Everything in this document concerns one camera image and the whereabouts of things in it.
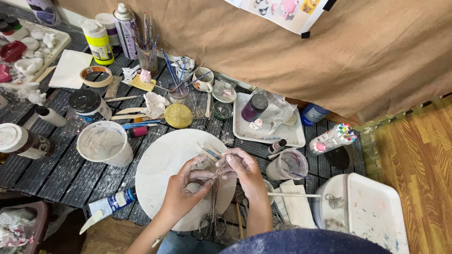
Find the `yellow paint bottle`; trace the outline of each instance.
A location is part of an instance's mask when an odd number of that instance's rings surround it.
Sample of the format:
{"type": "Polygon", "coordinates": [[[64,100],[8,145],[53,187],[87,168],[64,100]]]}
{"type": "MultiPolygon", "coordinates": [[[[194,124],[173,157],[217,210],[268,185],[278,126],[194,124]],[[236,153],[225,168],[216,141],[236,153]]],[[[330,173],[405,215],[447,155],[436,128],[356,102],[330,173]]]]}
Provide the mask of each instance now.
{"type": "Polygon", "coordinates": [[[80,26],[85,34],[94,60],[101,65],[109,65],[114,62],[112,47],[108,42],[106,28],[94,19],[80,21],[80,26]]]}

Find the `masking tape roll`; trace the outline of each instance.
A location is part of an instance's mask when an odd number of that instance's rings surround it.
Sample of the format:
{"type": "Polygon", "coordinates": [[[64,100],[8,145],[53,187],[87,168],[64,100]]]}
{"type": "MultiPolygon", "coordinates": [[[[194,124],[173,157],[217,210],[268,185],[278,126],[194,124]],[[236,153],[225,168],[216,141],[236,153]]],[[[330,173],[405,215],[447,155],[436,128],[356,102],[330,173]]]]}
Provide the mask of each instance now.
{"type": "Polygon", "coordinates": [[[109,68],[103,67],[103,66],[90,66],[88,68],[84,68],[80,72],[80,78],[82,79],[83,83],[85,83],[87,86],[90,86],[90,87],[104,87],[106,85],[109,85],[113,81],[112,71],[109,68]],[[97,71],[107,73],[108,77],[104,80],[97,81],[97,82],[88,81],[85,79],[85,77],[89,73],[97,72],[97,71]]]}

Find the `person's left hand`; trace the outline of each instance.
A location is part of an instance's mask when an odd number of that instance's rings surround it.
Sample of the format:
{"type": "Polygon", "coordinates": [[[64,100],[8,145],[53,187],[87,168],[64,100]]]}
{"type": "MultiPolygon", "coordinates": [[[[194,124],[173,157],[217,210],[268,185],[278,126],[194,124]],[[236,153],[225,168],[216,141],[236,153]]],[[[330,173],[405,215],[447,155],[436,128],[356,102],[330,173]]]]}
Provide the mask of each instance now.
{"type": "Polygon", "coordinates": [[[179,173],[172,175],[168,180],[165,199],[159,213],[170,218],[174,224],[189,213],[212,188],[213,179],[207,180],[206,174],[197,176],[197,170],[190,172],[193,165],[206,159],[207,156],[198,156],[187,161],[179,173]],[[193,193],[186,188],[190,182],[196,182],[199,179],[202,179],[205,184],[197,192],[193,193]]]}

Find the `green round lid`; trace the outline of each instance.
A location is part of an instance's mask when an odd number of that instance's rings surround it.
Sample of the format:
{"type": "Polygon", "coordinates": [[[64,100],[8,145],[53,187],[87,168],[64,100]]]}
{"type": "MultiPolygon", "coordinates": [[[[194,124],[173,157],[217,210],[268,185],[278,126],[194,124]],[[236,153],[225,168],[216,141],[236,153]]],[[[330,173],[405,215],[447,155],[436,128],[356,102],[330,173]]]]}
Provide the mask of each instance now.
{"type": "Polygon", "coordinates": [[[223,102],[215,102],[213,105],[213,116],[216,119],[226,121],[232,118],[232,107],[230,104],[223,102]]]}

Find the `round white board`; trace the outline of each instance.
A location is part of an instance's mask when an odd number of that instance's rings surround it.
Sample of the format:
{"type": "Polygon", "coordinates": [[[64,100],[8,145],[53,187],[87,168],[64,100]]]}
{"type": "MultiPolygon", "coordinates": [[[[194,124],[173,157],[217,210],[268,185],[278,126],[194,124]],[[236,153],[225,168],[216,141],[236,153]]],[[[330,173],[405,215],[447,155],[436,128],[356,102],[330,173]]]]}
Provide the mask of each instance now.
{"type": "MultiPolygon", "coordinates": [[[[154,218],[165,198],[170,176],[177,174],[189,159],[198,155],[196,143],[208,142],[214,149],[224,152],[226,146],[210,133],[196,129],[183,129],[167,133],[157,139],[144,152],[137,167],[135,187],[141,207],[149,218],[154,218]]],[[[216,213],[224,213],[231,203],[237,179],[220,180],[216,213]]],[[[192,192],[200,186],[191,183],[187,186],[192,192]]],[[[211,209],[211,194],[207,194],[198,205],[185,215],[174,227],[176,231],[199,229],[201,218],[211,209]]]]}

